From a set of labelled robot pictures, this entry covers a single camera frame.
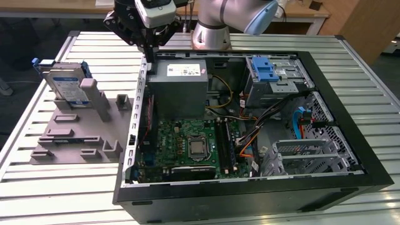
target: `open computer tower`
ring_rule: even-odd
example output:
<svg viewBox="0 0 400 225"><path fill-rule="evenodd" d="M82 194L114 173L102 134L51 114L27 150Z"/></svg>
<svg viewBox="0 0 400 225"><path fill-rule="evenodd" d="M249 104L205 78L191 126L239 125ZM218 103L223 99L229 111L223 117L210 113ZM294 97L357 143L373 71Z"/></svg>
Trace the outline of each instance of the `open computer tower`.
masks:
<svg viewBox="0 0 400 225"><path fill-rule="evenodd" d="M114 203L141 224L326 210L394 182L309 52L143 60Z"/></svg>

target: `power supply label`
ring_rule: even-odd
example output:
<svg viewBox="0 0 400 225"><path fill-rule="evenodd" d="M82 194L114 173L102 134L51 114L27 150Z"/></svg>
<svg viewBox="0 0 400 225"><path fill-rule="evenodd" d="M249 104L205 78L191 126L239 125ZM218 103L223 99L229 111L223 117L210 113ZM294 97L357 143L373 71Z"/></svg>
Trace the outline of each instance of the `power supply label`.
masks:
<svg viewBox="0 0 400 225"><path fill-rule="evenodd" d="M170 64L167 76L201 76L201 64Z"/></svg>

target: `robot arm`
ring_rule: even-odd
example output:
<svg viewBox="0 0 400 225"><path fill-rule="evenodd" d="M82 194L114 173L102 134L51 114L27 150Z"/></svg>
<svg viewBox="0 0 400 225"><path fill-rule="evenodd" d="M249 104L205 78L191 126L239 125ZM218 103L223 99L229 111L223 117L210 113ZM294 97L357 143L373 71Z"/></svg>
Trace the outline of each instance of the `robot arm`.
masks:
<svg viewBox="0 0 400 225"><path fill-rule="evenodd" d="M182 25L177 8L190 0L115 0L105 24L155 62L155 52ZM198 49L227 49L231 26L251 35L269 27L278 10L277 0L201 0L199 23L194 33Z"/></svg>
<svg viewBox="0 0 400 225"><path fill-rule="evenodd" d="M165 46L181 27L177 7L189 0L115 0L114 11L105 20L107 28L155 62L154 53Z"/></svg>

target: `motherboard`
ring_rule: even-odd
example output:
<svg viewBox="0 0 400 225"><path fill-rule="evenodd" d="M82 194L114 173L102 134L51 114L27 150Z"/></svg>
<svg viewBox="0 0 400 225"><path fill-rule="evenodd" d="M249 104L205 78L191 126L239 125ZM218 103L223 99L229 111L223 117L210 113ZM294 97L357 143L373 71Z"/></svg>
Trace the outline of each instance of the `motherboard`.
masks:
<svg viewBox="0 0 400 225"><path fill-rule="evenodd" d="M247 161L237 161L239 136L237 120L161 120L157 151L143 155L146 181L249 177Z"/></svg>

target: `floor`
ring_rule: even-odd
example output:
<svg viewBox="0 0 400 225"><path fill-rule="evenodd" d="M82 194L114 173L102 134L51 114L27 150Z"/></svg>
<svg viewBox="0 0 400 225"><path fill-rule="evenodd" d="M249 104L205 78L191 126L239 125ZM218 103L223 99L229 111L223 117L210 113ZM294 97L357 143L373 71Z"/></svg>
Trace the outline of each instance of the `floor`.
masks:
<svg viewBox="0 0 400 225"><path fill-rule="evenodd" d="M0 77L6 82L11 82L10 86L14 89L11 96L0 95L0 149L42 80L37 71L31 68L31 59L34 57L54 59L71 30L107 31L102 20L62 19L58 21L37 19L27 21L9 19L7 22L13 27L19 27L17 32L23 32L19 35L23 39L21 42L15 41L17 39L9 35L10 27L0 26L0 39L9 39L9 46L5 46L5 41L0 43ZM5 52L10 52L6 49L14 49L13 53L5 55ZM15 61L13 60L15 55L23 55L25 57L23 60L18 61L18 64L11 64L11 61ZM400 98L400 57L382 55L373 65L373 69L397 97Z"/></svg>

